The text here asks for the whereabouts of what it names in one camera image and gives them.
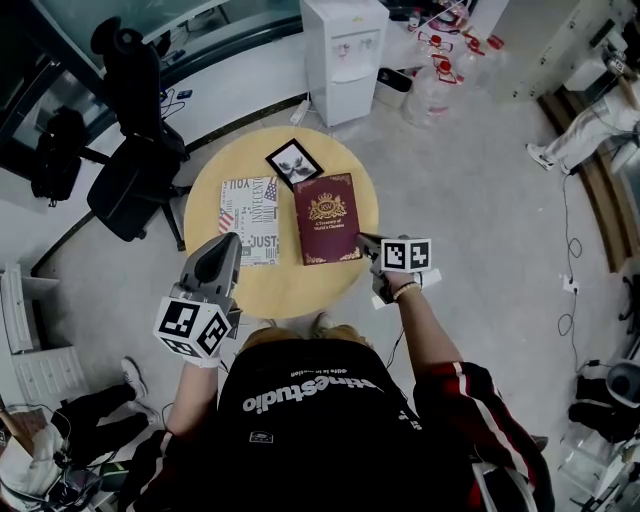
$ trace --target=power strip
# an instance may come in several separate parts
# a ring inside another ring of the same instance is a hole
[[[565,292],[569,292],[569,293],[575,293],[576,295],[578,293],[580,293],[580,283],[578,281],[573,280],[572,283],[569,282],[569,276],[567,275],[563,275],[562,276],[562,289]]]

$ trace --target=table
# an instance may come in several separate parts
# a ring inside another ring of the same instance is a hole
[[[185,212],[187,252],[219,234],[223,181],[274,175],[265,157],[296,138],[326,175],[351,173],[360,230],[378,231],[378,201],[369,175],[351,151],[331,137],[308,128],[280,126],[258,130],[221,149],[196,180]],[[278,180],[280,263],[242,267],[234,298],[245,313],[258,318],[292,318],[327,308],[368,268],[366,258],[304,266],[293,193]]]

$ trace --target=office chair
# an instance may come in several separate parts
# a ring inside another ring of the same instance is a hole
[[[94,182],[87,202],[114,234],[126,242],[144,238],[146,224],[162,208],[179,251],[184,240],[170,201],[191,187],[174,187],[172,180],[189,155],[182,137],[160,114],[160,60],[142,35],[120,29],[110,18],[95,30],[91,49],[103,55],[105,88],[125,135]]]

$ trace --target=book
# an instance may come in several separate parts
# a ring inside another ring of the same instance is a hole
[[[221,234],[238,233],[242,241],[240,265],[277,265],[278,178],[245,178],[224,181],[220,193]]]
[[[293,186],[304,265],[362,258],[351,174],[306,180]]]

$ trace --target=electrical outlet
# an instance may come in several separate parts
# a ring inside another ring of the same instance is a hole
[[[303,102],[298,105],[298,108],[293,113],[290,119],[292,125],[298,126],[300,124],[300,121],[302,121],[302,118],[307,113],[307,110],[309,110],[309,105],[311,105],[311,102],[309,100],[303,100]]]
[[[569,282],[569,276],[563,275],[562,276],[562,289],[565,292],[578,294],[578,293],[580,293],[580,283],[578,281],[576,281],[575,278],[573,279],[573,283],[570,283]]]

